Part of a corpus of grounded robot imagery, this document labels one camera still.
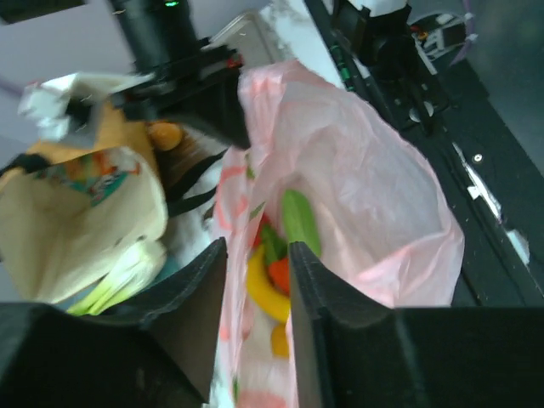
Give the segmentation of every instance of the paper bag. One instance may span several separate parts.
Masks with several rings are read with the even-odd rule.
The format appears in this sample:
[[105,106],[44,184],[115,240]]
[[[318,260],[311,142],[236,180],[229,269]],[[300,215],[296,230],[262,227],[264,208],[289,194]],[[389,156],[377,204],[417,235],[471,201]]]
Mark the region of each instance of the paper bag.
[[135,241],[158,240],[167,208],[142,122],[106,102],[91,150],[39,142],[53,166],[0,179],[0,255],[20,295],[61,302],[106,275]]

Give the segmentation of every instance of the white plastic bag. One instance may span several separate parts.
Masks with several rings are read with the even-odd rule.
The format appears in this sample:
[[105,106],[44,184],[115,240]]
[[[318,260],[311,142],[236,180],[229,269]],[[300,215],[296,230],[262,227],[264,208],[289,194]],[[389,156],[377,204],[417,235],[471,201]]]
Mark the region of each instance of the white plastic bag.
[[292,352],[271,354],[275,323],[245,286],[263,212],[281,227],[283,191],[312,202],[323,264],[391,308],[451,303],[463,235],[427,161],[356,95],[287,62],[247,73],[241,101],[252,148],[224,157],[214,213],[229,251],[220,347],[239,407],[293,407]]

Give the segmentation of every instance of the purple cable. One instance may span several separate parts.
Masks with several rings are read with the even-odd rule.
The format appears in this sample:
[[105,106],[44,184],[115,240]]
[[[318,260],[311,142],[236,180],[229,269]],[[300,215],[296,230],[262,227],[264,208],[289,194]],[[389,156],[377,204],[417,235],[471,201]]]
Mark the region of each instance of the purple cable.
[[[462,3],[465,6],[465,15],[471,14],[470,0],[462,0]],[[457,56],[451,61],[450,66],[457,64],[459,61],[463,60],[467,56],[468,51],[473,45],[473,40],[471,36],[474,34],[474,17],[465,19],[465,27],[467,33],[467,41],[465,41],[465,44],[462,46],[461,51],[459,51],[459,54],[457,54]]]
[[0,92],[4,92],[16,99],[20,99],[23,96],[23,88],[11,83],[2,76],[0,76]]

